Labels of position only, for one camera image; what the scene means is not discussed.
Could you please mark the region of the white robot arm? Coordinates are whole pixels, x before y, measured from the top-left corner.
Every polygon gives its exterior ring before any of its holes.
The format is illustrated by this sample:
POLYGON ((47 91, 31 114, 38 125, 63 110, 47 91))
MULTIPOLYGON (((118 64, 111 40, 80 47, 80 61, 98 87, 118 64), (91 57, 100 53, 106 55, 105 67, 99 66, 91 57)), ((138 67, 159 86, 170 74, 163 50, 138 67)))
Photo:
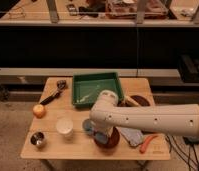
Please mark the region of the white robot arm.
POLYGON ((100 131, 111 126, 199 139, 199 104, 118 107, 118 96, 103 90, 90 111, 100 131))

